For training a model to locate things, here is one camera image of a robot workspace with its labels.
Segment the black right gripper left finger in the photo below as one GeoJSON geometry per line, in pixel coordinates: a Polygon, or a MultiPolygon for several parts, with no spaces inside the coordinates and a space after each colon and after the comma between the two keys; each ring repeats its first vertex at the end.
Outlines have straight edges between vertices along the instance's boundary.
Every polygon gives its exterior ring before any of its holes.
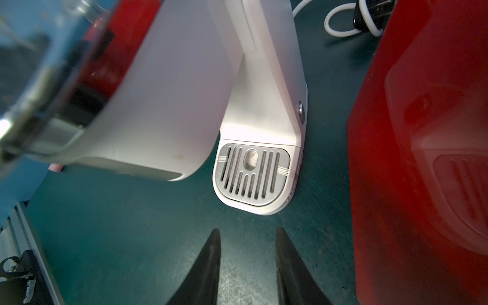
{"type": "Polygon", "coordinates": [[[221,237],[214,229],[167,304],[217,304],[220,266],[221,237]]]}

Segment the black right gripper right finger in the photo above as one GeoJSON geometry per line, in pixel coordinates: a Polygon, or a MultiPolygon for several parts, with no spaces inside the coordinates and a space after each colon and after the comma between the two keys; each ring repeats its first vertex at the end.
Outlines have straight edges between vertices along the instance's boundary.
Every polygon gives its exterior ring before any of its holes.
{"type": "Polygon", "coordinates": [[[279,304],[332,304],[282,227],[276,232],[275,254],[279,304]]]}

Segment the red coffee machine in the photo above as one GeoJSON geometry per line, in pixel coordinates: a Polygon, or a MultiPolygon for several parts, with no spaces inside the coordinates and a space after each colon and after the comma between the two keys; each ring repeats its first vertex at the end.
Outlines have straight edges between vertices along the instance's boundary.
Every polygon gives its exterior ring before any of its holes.
{"type": "Polygon", "coordinates": [[[487,2],[398,1],[347,121],[361,304],[487,303],[487,2]]]}

